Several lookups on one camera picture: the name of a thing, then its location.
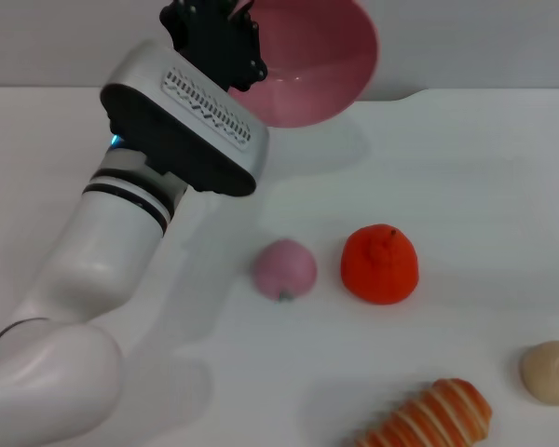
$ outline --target white table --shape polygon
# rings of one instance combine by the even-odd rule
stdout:
[[[0,319],[109,141],[96,89],[0,89]],[[421,280],[393,307],[349,296],[338,263],[367,224],[415,243]],[[277,237],[320,266],[306,298],[257,295],[249,262]],[[118,411],[74,447],[335,447],[439,377],[472,381],[484,446],[559,446],[559,409],[517,360],[559,339],[559,90],[430,90],[274,130],[254,196],[191,193],[141,288],[100,318],[128,357]]]

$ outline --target toy food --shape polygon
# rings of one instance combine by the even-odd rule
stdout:
[[[397,228],[373,225],[348,238],[342,253],[342,281],[364,301],[393,305],[418,284],[418,260],[412,242]]]
[[[525,387],[536,399],[559,405],[559,342],[530,349],[520,364]]]
[[[474,386],[442,379],[369,428],[357,447],[471,447],[488,436],[492,411]]]
[[[254,263],[256,288],[274,301],[291,301],[308,293],[317,280],[317,263],[294,240],[282,239],[265,248]]]

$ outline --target toy orange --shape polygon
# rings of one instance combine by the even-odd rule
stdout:
[[[372,225],[348,238],[342,253],[342,280],[364,301],[393,305],[418,284],[418,260],[412,242],[397,228]]]

